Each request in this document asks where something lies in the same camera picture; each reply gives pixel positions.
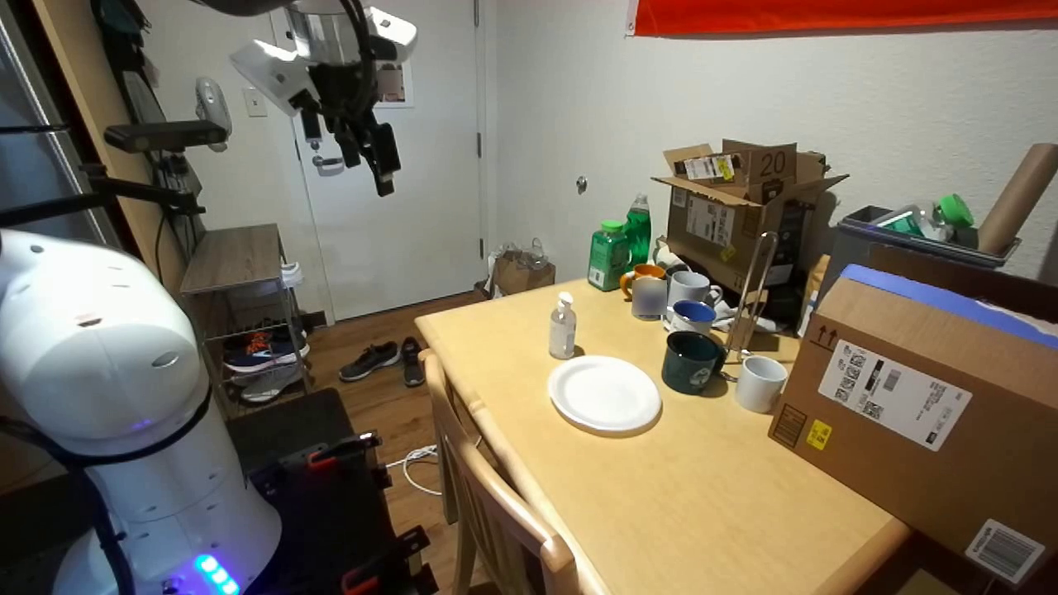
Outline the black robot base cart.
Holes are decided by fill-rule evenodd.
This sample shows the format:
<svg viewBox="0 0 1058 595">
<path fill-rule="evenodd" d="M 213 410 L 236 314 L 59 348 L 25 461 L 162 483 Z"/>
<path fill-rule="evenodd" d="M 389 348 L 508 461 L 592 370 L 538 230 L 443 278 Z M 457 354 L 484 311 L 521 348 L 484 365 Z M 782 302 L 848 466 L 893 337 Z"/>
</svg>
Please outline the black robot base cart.
<svg viewBox="0 0 1058 595">
<path fill-rule="evenodd" d="M 397 531 L 381 439 L 352 428 L 334 389 L 229 424 L 252 487 L 279 508 L 281 543 L 248 595 L 436 595 L 429 536 Z"/>
</svg>

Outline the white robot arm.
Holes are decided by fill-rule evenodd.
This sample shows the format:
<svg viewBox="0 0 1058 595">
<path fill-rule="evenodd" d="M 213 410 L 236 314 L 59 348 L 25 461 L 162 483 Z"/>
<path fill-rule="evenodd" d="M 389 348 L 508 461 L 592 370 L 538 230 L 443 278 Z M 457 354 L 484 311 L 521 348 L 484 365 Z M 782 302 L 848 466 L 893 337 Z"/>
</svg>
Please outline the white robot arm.
<svg viewBox="0 0 1058 595">
<path fill-rule="evenodd" d="M 397 549 L 352 563 L 297 544 L 259 493 L 213 395 L 185 311 L 136 259 L 9 230 L 0 259 L 0 370 L 19 428 L 86 490 L 93 529 L 53 595 L 384 595 Z"/>
</svg>

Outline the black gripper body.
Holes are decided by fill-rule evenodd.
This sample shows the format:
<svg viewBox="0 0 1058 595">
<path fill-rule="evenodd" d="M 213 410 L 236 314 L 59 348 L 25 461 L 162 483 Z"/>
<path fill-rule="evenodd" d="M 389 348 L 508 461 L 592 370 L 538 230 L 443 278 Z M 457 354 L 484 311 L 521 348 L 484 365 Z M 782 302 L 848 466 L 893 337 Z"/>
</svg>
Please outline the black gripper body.
<svg viewBox="0 0 1058 595">
<path fill-rule="evenodd" d="M 375 127 L 381 126 L 375 115 L 375 62 L 314 62 L 307 79 L 312 87 L 286 99 L 286 107 L 302 115 L 303 131 L 312 138 L 330 131 L 346 168 L 361 162 L 375 168 Z"/>
</svg>

